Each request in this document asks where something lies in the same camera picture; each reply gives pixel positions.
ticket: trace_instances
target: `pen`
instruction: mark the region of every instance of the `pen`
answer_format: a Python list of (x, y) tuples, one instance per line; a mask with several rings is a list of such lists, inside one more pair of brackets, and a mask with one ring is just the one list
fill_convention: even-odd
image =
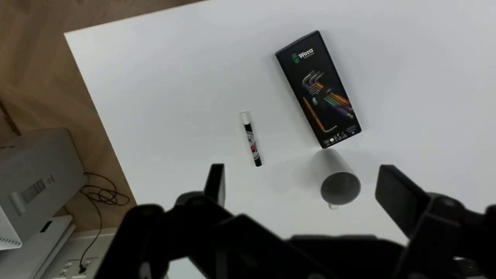
[(248, 144), (250, 144), (250, 149), (252, 149), (255, 166), (259, 168), (259, 166), (262, 166), (262, 158), (261, 158), (261, 154), (259, 154), (259, 149), (258, 149), (258, 143), (255, 141), (255, 134), (253, 134), (253, 127), (252, 127), (250, 113), (248, 112), (242, 112), (242, 120), (244, 120), (244, 126), (245, 126), (245, 130), (247, 130), (247, 138), (248, 138)]

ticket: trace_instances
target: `white table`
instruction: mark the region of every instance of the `white table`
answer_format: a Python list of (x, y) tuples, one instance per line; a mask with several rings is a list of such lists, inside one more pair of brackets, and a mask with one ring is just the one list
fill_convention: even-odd
[[(383, 163), (469, 208), (496, 202), (495, 27), (490, 0), (214, 0), (67, 39), (140, 203), (171, 208), (221, 161), (227, 208), (283, 237), (405, 242), (374, 199)], [(337, 211), (320, 196), (320, 146), (273, 56), (314, 30), (365, 129), (334, 147), (363, 183)], [(264, 168), (253, 166), (242, 110)]]

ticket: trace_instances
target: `cable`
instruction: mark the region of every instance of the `cable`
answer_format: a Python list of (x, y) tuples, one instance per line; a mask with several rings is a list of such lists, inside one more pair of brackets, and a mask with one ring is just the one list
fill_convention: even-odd
[(95, 206), (95, 209), (98, 213), (98, 217), (100, 217), (98, 234), (95, 236), (92, 244), (84, 250), (84, 253), (79, 258), (79, 275), (87, 271), (87, 265), (83, 264), (84, 258), (86, 258), (87, 251), (95, 245), (95, 242), (98, 240), (100, 234), (104, 230), (104, 217), (103, 217), (103, 213), (101, 213), (101, 209), (98, 208), (97, 203), (103, 203), (103, 205), (107, 205), (107, 206), (126, 206), (131, 202), (129, 196), (126, 196), (123, 192), (118, 192), (118, 186), (109, 177), (104, 177), (104, 175), (95, 174), (95, 172), (86, 172), (86, 174), (89, 177), (98, 177), (98, 178), (106, 180), (109, 185), (112, 185), (114, 189), (107, 189), (107, 188), (89, 183), (79, 191)]
[(118, 192), (118, 186), (107, 177), (95, 174), (95, 172), (87, 172), (89, 177), (100, 177), (106, 180), (107, 183), (112, 185), (114, 189), (101, 188), (93, 183), (86, 185), (84, 194), (87, 194), (93, 202), (97, 203), (104, 203), (109, 206), (126, 206), (131, 202), (131, 197)]
[(97, 239), (100, 237), (100, 234), (101, 234), (103, 230), (104, 230), (104, 217), (103, 217), (103, 213), (100, 211), (100, 208), (97, 206), (97, 203), (95, 203), (87, 194), (84, 194), (83, 191), (81, 191), (81, 194), (83, 194), (84, 197), (87, 197), (87, 199), (90, 200), (90, 203), (95, 206), (95, 209), (97, 209), (97, 213), (98, 213), (98, 219), (100, 219), (100, 230), (98, 230), (95, 239), (92, 240), (92, 244), (84, 250), (84, 253), (83, 253), (81, 258), (79, 258), (79, 275), (84, 273), (84, 271), (87, 271), (87, 265), (83, 265), (84, 256), (86, 256), (87, 251), (93, 247), (93, 244), (97, 242)]

